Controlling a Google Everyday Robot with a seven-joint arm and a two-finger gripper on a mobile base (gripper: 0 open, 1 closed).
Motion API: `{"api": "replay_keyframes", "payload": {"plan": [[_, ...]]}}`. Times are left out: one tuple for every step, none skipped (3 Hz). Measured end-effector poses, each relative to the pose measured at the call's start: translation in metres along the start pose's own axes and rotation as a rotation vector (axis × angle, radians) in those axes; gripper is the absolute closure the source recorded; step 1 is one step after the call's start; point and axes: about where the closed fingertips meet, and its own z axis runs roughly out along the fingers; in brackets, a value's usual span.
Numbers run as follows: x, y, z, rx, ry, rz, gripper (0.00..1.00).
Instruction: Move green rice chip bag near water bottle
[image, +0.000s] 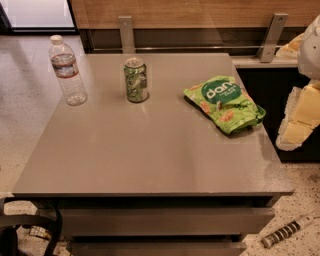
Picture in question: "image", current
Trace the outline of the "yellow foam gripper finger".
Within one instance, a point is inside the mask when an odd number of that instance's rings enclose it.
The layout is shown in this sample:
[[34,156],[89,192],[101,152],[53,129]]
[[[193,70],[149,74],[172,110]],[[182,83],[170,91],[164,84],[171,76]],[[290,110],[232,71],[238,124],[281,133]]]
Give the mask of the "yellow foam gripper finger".
[[307,126],[289,122],[284,129],[282,139],[291,144],[302,144],[313,132]]

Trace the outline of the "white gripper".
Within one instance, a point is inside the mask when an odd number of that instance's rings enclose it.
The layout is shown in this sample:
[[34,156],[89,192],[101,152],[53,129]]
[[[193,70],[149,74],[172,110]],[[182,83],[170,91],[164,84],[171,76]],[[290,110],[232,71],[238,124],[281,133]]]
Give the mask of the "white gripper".
[[[303,34],[298,52],[298,70],[310,79],[320,79],[320,15]],[[302,89],[292,120],[312,129],[320,124],[320,83],[309,84]]]

